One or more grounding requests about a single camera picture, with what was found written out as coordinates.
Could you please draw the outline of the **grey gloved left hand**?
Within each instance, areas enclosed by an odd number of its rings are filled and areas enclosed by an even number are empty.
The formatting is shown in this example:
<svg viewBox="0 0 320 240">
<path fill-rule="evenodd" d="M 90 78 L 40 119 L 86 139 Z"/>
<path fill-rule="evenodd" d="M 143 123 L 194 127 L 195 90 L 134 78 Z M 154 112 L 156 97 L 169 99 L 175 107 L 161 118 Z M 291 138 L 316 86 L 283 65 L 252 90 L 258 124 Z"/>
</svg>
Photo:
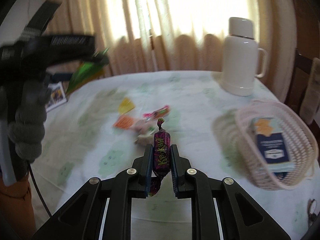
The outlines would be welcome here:
<svg viewBox="0 0 320 240">
<path fill-rule="evenodd" d="M 28 82 L 24 84 L 23 93 L 28 100 L 16 110 L 15 121 L 8 124 L 7 135 L 15 144 L 17 155 L 33 163 L 42 152 L 46 104 L 52 90 L 44 82 Z"/>
</svg>

